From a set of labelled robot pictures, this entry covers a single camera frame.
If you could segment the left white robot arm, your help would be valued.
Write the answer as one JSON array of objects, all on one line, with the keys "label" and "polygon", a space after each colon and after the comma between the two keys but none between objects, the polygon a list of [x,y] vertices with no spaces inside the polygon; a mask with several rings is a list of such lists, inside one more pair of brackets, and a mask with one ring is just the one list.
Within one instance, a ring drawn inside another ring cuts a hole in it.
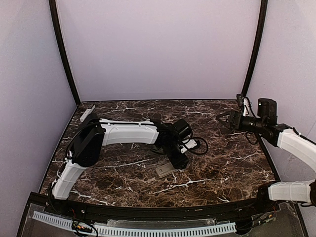
[{"label": "left white robot arm", "polygon": [[70,191],[87,167],[97,163],[101,148],[111,144],[153,144],[161,149],[169,163],[156,168],[160,178],[186,168],[188,157],[198,143],[189,124],[180,119],[175,123],[162,121],[113,121],[89,114],[69,142],[62,170],[52,182],[49,193],[55,199],[67,199]]}]

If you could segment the grey remote control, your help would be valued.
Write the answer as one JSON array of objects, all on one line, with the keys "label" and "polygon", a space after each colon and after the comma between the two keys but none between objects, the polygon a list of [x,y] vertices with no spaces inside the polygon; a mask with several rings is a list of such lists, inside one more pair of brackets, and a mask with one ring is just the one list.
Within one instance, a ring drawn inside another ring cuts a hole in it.
[{"label": "grey remote control", "polygon": [[159,178],[166,177],[177,171],[179,171],[179,169],[174,168],[170,162],[156,168],[156,173]]}]

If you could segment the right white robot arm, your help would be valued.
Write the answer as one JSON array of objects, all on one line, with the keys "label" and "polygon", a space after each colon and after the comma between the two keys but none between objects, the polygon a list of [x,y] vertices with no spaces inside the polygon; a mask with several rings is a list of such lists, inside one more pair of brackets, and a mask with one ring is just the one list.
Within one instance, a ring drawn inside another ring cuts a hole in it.
[{"label": "right white robot arm", "polygon": [[[258,99],[257,116],[250,116],[241,94],[238,105],[243,112],[227,111],[216,116],[216,120],[232,131],[251,132],[261,135],[274,147],[285,150],[312,170],[316,169],[316,143],[301,135],[294,127],[277,123],[277,102],[272,99]],[[257,192],[259,203],[271,201],[294,201],[316,205],[316,181],[272,182],[262,185]]]}]

